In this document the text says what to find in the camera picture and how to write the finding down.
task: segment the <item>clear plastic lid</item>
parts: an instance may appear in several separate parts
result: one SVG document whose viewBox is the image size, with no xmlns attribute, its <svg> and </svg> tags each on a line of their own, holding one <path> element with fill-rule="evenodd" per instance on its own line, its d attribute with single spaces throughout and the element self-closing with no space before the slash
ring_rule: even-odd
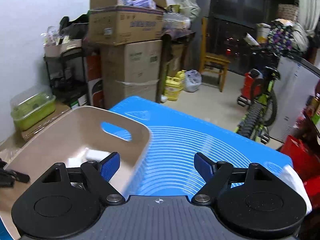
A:
<svg viewBox="0 0 320 240">
<path fill-rule="evenodd" d="M 14 120 L 26 118 L 55 98 L 48 86 L 31 87 L 10 100 L 11 116 Z"/>
</svg>

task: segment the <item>beige bin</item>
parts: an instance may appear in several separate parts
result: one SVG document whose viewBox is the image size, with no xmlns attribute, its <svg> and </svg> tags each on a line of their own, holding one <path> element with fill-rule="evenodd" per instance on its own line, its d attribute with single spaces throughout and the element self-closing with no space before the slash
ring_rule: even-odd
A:
<svg viewBox="0 0 320 240">
<path fill-rule="evenodd" d="M 268 43 L 268 35 L 271 26 L 265 23 L 257 24 L 257 42 L 259 44 Z"/>
<path fill-rule="evenodd" d="M 131 133 L 131 141 L 104 132 L 101 122 L 126 129 Z M 54 163 L 67 163 L 68 158 L 81 156 L 88 149 L 118 152 L 121 164 L 110 184 L 123 193 L 136 170 L 135 166 L 144 157 L 149 140 L 150 131 L 145 125 L 107 110 L 82 106 L 67 112 L 33 137 L 7 169 L 28 174 L 33 183 Z M 16 182 L 14 188 L 0 189 L 0 216 L 15 240 L 20 236 L 11 219 L 11 208 L 31 183 Z"/>
</svg>

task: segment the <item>yellow plastic jug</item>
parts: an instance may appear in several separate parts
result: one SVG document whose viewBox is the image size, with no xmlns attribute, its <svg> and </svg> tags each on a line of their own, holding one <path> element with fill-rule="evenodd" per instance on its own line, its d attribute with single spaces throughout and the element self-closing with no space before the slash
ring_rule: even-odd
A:
<svg viewBox="0 0 320 240">
<path fill-rule="evenodd" d="M 181 91 L 184 88 L 184 79 L 186 77 L 186 70 L 178 71 L 178 73 L 176 74 L 176 77 L 181 79 L 181 86 L 180 86 L 180 91 Z"/>
<path fill-rule="evenodd" d="M 180 93 L 181 80 L 177 77 L 167 77 L 164 95 L 171 101 L 177 101 Z"/>
</svg>

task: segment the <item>white refrigerator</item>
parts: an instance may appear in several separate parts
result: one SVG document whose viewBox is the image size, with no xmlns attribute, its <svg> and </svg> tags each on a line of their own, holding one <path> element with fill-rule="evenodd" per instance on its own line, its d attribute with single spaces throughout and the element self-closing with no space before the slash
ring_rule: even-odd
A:
<svg viewBox="0 0 320 240">
<path fill-rule="evenodd" d="M 320 79 L 320 70 L 308 61 L 289 54 L 278 64 L 281 80 L 275 81 L 274 92 L 278 102 L 276 121 L 269 127 L 271 138 L 284 142 L 292 132 L 301 111 Z"/>
</svg>

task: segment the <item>green bicycle frame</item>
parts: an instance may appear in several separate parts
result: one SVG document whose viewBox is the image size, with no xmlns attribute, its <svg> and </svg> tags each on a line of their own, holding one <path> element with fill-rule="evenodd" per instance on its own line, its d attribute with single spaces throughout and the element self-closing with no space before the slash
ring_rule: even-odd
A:
<svg viewBox="0 0 320 240">
<path fill-rule="evenodd" d="M 269 82 L 269 85 L 268 85 L 268 92 L 269 92 L 269 93 L 270 93 L 270 92 L 272 91 L 272 89 L 273 89 L 274 82 L 275 82 L 274 80 L 271 80 L 271 81 Z M 268 98 L 269 98 L 268 95 L 262 94 L 261 96 L 259 96 L 259 98 L 258 98 L 258 100 L 257 100 L 260 104 L 266 106 L 265 109 L 264 109 L 264 111 L 267 110 Z M 235 133 L 237 133 L 237 132 L 239 131 L 239 128 L 240 128 L 240 126 L 241 126 L 241 123 L 242 123 L 246 118 L 247 118 L 247 113 L 244 115 L 244 117 L 241 119 L 240 123 L 237 125 L 236 129 L 234 130 Z M 256 128 L 254 129 L 255 132 L 256 132 L 256 134 L 258 133 L 258 131 L 262 130 L 263 127 L 264 127 L 264 126 L 263 126 L 262 124 L 257 125 Z M 256 141 L 256 142 L 260 142 L 261 139 L 260 139 L 258 136 L 256 136 L 255 141 Z"/>
</svg>

